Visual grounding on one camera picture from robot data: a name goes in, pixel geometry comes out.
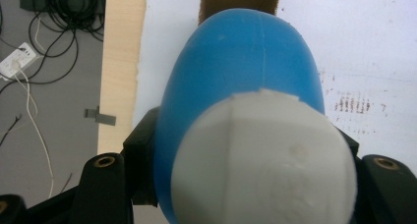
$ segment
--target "brown cardboard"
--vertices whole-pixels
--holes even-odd
[[[208,17],[223,10],[232,8],[247,8],[275,15],[278,0],[202,0],[200,8],[200,23]]]

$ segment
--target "white power strip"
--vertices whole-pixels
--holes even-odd
[[[30,45],[24,42],[19,46],[19,49],[13,51],[0,63],[0,73],[9,79],[12,79],[15,74],[20,73],[19,68],[24,71],[36,60],[36,57],[37,55]],[[9,79],[3,78],[3,76],[0,76],[0,78],[9,81]]]

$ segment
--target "blue plastic container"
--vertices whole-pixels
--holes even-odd
[[[172,166],[187,130],[216,102],[260,88],[297,95],[325,112],[312,54],[289,23],[246,9],[223,11],[202,23],[178,57],[156,126],[154,181],[170,223],[176,223],[171,202]]]

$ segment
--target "power outlet socket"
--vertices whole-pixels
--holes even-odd
[[[6,59],[0,63],[0,73],[12,79],[14,75],[18,75],[21,71],[24,71],[37,59],[36,52],[33,51],[30,45],[24,42],[19,49],[13,51]]]

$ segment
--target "white cable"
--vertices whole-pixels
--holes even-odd
[[[39,33],[40,30],[40,17],[37,17],[37,29],[36,29],[36,34],[34,35],[34,42],[36,42],[36,44],[43,50],[43,52],[46,52],[45,48],[43,48],[43,46],[37,41],[37,34]]]
[[[45,154],[46,154],[46,160],[47,160],[47,162],[48,162],[48,167],[49,167],[49,174],[50,174],[50,176],[51,176],[51,189],[50,189],[50,191],[49,191],[49,197],[48,198],[51,198],[52,197],[52,192],[53,192],[53,186],[54,186],[54,175],[53,175],[53,171],[52,171],[52,166],[51,166],[51,160],[50,160],[50,156],[49,156],[49,151],[48,151],[48,148],[46,147],[46,144],[45,144],[45,141],[43,140],[43,137],[42,137],[42,134],[40,133],[40,131],[39,131],[39,128],[37,127],[37,124],[36,124],[36,122],[34,121],[34,118],[33,118],[33,116],[31,115],[31,113],[30,113],[30,108],[29,108],[29,106],[30,106],[30,99],[31,99],[31,96],[30,96],[30,83],[29,83],[29,79],[28,79],[28,76],[26,76],[26,74],[19,68],[19,72],[25,77],[25,80],[27,81],[27,84],[28,84],[28,87],[25,87],[22,83],[21,83],[21,81],[19,80],[19,78],[15,75],[15,79],[16,79],[16,81],[18,81],[21,85],[23,85],[23,87],[24,87],[24,89],[28,92],[28,99],[27,99],[27,111],[28,111],[28,114],[29,114],[29,117],[30,117],[30,120],[31,120],[31,122],[33,123],[33,126],[34,126],[34,128],[36,129],[36,132],[37,132],[37,135],[39,136],[39,139],[40,139],[40,142],[42,143],[42,146],[43,146],[43,150],[45,151]]]

